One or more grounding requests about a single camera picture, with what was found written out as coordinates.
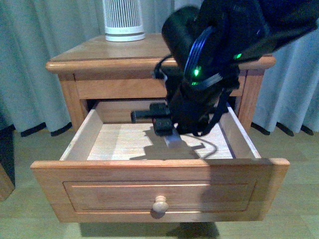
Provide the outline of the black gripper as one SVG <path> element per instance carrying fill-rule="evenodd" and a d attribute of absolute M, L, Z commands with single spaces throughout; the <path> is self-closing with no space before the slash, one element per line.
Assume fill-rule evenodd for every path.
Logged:
<path fill-rule="evenodd" d="M 228 77 L 220 73 L 189 80 L 181 72 L 165 73 L 165 103 L 151 103 L 148 110 L 132 111 L 131 122 L 152 119 L 157 136 L 172 135 L 173 124 L 179 134 L 205 136 L 228 112 Z"/>

